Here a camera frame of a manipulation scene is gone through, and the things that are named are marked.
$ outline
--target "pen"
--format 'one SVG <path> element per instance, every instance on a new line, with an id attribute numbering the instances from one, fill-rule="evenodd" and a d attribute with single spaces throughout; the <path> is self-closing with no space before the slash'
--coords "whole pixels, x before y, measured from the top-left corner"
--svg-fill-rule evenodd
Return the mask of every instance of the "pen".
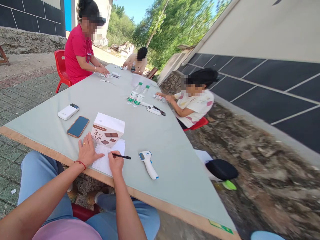
<path id="1" fill-rule="evenodd" d="M 112 154 L 113 156 L 117 156 L 117 157 L 122 157 L 122 158 L 125 158 L 125 159 L 131 159 L 131 157 L 128 157 L 128 156 L 122 156 L 122 155 L 118 155 L 118 154 Z"/>

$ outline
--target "sky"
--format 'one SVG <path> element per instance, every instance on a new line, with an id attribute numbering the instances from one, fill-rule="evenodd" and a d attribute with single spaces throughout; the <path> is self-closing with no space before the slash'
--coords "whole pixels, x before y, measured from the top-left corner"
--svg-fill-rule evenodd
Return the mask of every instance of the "sky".
<path id="1" fill-rule="evenodd" d="M 114 4 L 124 6 L 124 11 L 129 17 L 134 17 L 134 22 L 139 23 L 146 13 L 146 9 L 149 8 L 154 0 L 117 0 L 113 1 Z"/>

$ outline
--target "stone wall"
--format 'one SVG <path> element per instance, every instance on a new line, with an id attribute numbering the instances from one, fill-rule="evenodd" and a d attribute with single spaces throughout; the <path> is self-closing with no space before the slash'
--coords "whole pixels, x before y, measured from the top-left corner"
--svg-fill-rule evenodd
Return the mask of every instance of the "stone wall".
<path id="1" fill-rule="evenodd" d="M 64 49 L 66 42 L 61 36 L 0 27 L 0 45 L 7 55 L 54 52 Z"/>
<path id="2" fill-rule="evenodd" d="M 181 73 L 172 72 L 162 92 L 181 90 Z M 240 236 L 275 232 L 285 239 L 320 239 L 320 172 L 292 149 L 215 103 L 209 124 L 186 134 L 193 147 L 233 164 L 237 191 L 218 193 Z"/>

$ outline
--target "table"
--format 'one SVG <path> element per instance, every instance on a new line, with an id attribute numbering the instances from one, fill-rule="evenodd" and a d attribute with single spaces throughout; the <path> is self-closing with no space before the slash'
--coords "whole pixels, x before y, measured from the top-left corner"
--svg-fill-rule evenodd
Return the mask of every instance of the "table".
<path id="1" fill-rule="evenodd" d="M 98 112 L 123 120 L 125 155 L 132 157 L 125 160 L 123 168 L 130 195 L 221 239 L 240 239 L 170 107 L 152 98 L 160 90 L 158 85 L 150 86 L 144 101 L 163 110 L 165 117 L 126 104 L 133 88 L 132 73 L 112 64 L 106 68 L 121 77 L 108 79 L 112 84 L 93 74 L 7 123 L 0 133 L 70 166 L 78 157 L 78 139 L 66 131 L 78 116 L 90 120 L 84 133 L 91 131 Z M 79 111 L 67 121 L 60 119 L 57 113 L 71 103 L 78 105 Z M 152 153 L 157 180 L 149 177 L 138 157 L 145 150 Z M 87 168 L 84 173 L 114 186 L 113 179 L 102 172 Z"/>

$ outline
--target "box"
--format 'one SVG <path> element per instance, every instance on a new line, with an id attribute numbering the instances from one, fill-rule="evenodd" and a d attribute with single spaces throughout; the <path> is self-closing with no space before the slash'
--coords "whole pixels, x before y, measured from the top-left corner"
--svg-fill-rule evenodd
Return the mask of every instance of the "box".
<path id="1" fill-rule="evenodd" d="M 91 131 L 93 142 L 112 148 L 124 134 L 124 125 L 124 121 L 98 113 Z"/>

